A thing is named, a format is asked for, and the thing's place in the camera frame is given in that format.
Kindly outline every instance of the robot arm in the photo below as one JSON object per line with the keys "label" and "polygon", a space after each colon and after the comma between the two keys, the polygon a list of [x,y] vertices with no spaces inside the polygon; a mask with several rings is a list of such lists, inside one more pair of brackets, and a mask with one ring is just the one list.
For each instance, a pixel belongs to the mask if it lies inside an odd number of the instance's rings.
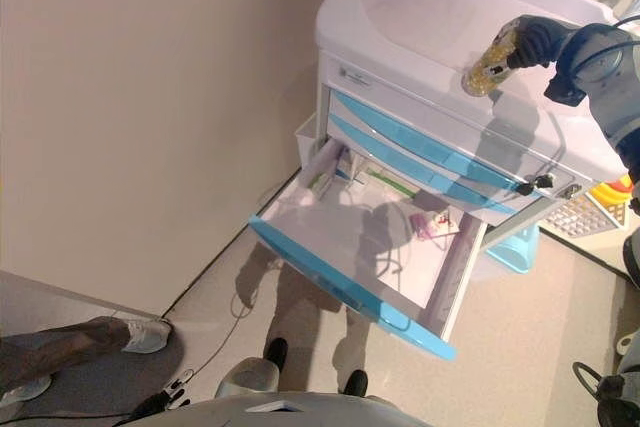
{"label": "robot arm", "polygon": [[[640,215],[640,39],[616,25],[572,26],[524,15],[506,24],[482,58],[464,75],[462,86],[487,95],[519,68],[556,63],[544,94],[577,106],[589,97],[591,115],[618,153],[634,184],[631,208]],[[624,243],[625,265],[640,288],[640,229]]]}

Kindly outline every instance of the yellow object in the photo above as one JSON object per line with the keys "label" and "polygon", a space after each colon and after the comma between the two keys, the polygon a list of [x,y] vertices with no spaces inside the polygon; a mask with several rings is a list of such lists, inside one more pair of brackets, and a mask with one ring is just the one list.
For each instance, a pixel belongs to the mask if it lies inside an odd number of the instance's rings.
{"label": "yellow object", "polygon": [[[507,30],[506,27],[482,54],[480,60],[462,77],[462,88],[467,94],[474,97],[487,95],[511,74],[512,71],[507,67],[507,57],[516,48],[516,32]],[[499,67],[499,73],[493,71],[496,67]]]}
{"label": "yellow object", "polygon": [[611,207],[612,205],[624,204],[631,198],[631,193],[620,192],[614,189],[609,184],[602,183],[597,185],[589,191],[589,193],[596,199],[603,207]]}

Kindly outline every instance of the blue drawer front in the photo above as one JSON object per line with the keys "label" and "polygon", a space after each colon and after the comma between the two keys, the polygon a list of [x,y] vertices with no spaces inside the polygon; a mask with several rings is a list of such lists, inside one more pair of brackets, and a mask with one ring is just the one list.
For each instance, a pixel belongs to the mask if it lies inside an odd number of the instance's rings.
{"label": "blue drawer front", "polygon": [[515,214],[515,210],[503,204],[493,202],[484,195],[475,192],[468,187],[454,182],[453,180],[440,175],[429,169],[420,162],[398,152],[380,142],[377,139],[356,129],[353,125],[341,119],[335,114],[329,114],[329,118],[350,137],[358,145],[362,146],[367,152],[374,157],[380,159],[386,164],[402,172],[409,178],[415,179],[424,185],[429,185],[444,195],[452,199],[477,205],[480,208],[491,209],[503,214]]}
{"label": "blue drawer front", "polygon": [[249,225],[278,255],[296,267],[309,280],[371,319],[387,332],[444,359],[452,360],[455,357],[455,349],[447,342],[353,282],[260,217],[252,216],[249,219]]}
{"label": "blue drawer front", "polygon": [[356,117],[390,141],[433,164],[470,180],[489,184],[500,189],[513,190],[518,182],[479,163],[460,152],[404,125],[397,120],[359,102],[341,92],[335,96]]}

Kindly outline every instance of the leg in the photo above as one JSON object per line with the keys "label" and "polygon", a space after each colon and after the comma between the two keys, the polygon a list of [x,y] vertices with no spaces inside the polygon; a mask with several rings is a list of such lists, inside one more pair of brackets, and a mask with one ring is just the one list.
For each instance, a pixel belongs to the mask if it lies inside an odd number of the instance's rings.
{"label": "leg", "polygon": [[125,347],[127,323],[112,317],[5,337],[0,342],[0,393]]}

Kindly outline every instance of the wire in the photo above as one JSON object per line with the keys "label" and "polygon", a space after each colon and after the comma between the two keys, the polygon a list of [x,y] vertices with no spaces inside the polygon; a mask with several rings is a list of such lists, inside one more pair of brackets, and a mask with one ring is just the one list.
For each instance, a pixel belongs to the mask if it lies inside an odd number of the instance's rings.
{"label": "wire", "polygon": [[622,24],[626,24],[627,22],[633,22],[634,20],[640,20],[640,14],[632,15],[631,17],[627,17],[626,19],[622,19],[619,22],[613,24],[614,27],[620,27]]}
{"label": "wire", "polygon": [[580,71],[582,69],[584,69],[584,67],[588,63],[593,62],[594,60],[597,60],[600,57],[603,57],[605,54],[608,54],[609,52],[612,52],[614,50],[622,50],[625,47],[633,47],[635,45],[640,45],[640,40],[630,40],[630,41],[627,41],[627,42],[620,42],[619,44],[610,45],[609,47],[606,47],[606,48],[604,48],[602,50],[599,50],[595,54],[591,54],[589,57],[587,57],[582,62],[580,62],[578,65],[576,65],[574,67],[574,69],[571,71],[570,77],[572,79],[575,79],[578,76],[578,74],[580,73]]}
{"label": "wire", "polygon": [[32,415],[26,417],[16,417],[15,419],[5,420],[0,422],[0,425],[7,425],[13,422],[22,422],[24,420],[36,420],[36,419],[58,419],[58,420],[83,420],[83,419],[110,419],[112,417],[125,417],[131,415],[130,412],[122,414],[108,414],[108,415]]}
{"label": "wire", "polygon": [[193,378],[196,375],[198,375],[202,371],[202,369],[204,369],[207,365],[209,365],[209,363],[211,363],[211,361],[213,359],[215,359],[215,357],[222,351],[222,349],[224,349],[224,346],[227,345],[227,342],[231,338],[231,335],[233,334],[233,332],[236,330],[236,327],[238,327],[238,324],[240,323],[240,321],[246,317],[246,315],[244,315],[244,311],[245,310],[248,310],[249,312],[251,312],[251,309],[248,309],[247,307],[242,307],[242,309],[240,310],[240,313],[236,317],[236,321],[233,323],[233,326],[231,327],[231,329],[227,333],[226,337],[224,338],[224,340],[222,341],[220,346],[216,349],[216,351],[213,354],[211,354],[209,356],[209,358],[205,361],[204,364],[202,364],[200,367],[198,367],[198,369],[193,373],[193,375],[191,376],[191,378],[187,382],[191,382],[193,380]]}
{"label": "wire", "polygon": [[574,362],[571,368],[573,369],[573,373],[576,374],[576,377],[578,378],[578,382],[580,382],[580,384],[585,389],[587,389],[587,392],[589,392],[591,396],[597,400],[596,391],[587,383],[581,371],[584,370],[585,372],[588,372],[598,382],[602,380],[602,376],[599,373],[597,373],[595,370],[593,370],[591,367],[589,367],[586,364],[583,364],[582,362]]}

